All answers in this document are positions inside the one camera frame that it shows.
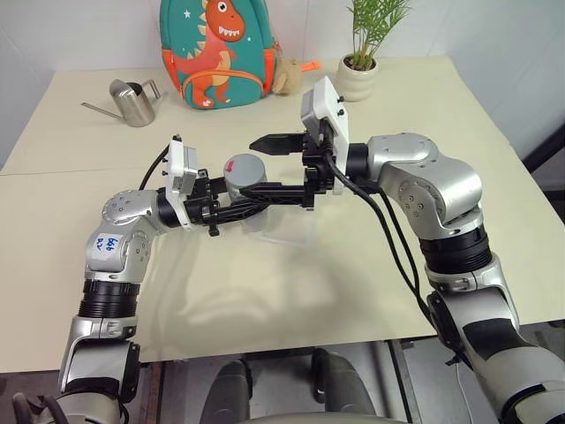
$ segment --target plush toy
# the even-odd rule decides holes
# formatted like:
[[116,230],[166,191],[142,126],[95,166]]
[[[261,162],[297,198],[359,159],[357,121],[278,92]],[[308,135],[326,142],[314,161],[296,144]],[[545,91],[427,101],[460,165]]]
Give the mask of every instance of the plush toy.
[[302,87],[302,72],[320,68],[320,64],[316,61],[300,64],[297,59],[277,57],[273,93],[295,95]]

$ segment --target handwritten label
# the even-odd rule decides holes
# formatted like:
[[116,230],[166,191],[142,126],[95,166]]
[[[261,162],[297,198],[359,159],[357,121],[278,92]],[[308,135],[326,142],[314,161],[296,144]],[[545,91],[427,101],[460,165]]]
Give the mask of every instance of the handwritten label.
[[108,259],[117,250],[121,238],[121,234],[98,234],[94,239],[94,257]]

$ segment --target potted plant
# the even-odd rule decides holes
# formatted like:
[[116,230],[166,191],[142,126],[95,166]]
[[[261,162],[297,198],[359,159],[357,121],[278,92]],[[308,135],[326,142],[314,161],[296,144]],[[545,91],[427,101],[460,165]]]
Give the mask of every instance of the potted plant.
[[409,10],[410,0],[351,0],[353,53],[339,63],[335,84],[348,102],[367,98],[379,64],[375,58],[380,44]]

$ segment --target dinosaur backpack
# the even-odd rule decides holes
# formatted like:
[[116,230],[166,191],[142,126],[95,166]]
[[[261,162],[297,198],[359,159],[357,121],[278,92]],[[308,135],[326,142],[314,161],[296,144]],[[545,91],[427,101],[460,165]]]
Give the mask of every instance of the dinosaur backpack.
[[275,41],[265,0],[162,0],[165,68],[193,108],[256,102],[271,89]]

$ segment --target beige tabletop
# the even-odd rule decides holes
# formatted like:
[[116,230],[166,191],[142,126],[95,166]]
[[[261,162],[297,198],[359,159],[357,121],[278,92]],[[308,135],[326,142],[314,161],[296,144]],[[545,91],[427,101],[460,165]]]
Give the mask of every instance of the beige tabletop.
[[[307,74],[304,90],[322,74]],[[134,129],[79,106],[110,109],[113,78],[155,79],[165,96],[154,123]],[[59,367],[102,205],[139,185],[173,133],[198,149],[199,166],[215,177],[261,135],[302,131],[299,104],[300,96],[269,96],[200,112],[180,102],[162,70],[58,73],[0,176],[0,372]],[[561,221],[448,59],[383,60],[373,96],[347,108],[351,142],[422,133],[473,166],[521,321],[565,316]],[[269,179],[301,182],[299,155],[262,158]],[[156,172],[150,187],[162,184]],[[314,212],[271,208],[263,232],[253,230],[258,223],[233,223],[217,238],[176,231],[157,239],[139,296],[141,359],[432,334],[373,212],[349,193],[316,201]],[[418,242],[403,216],[401,224],[423,276]]]

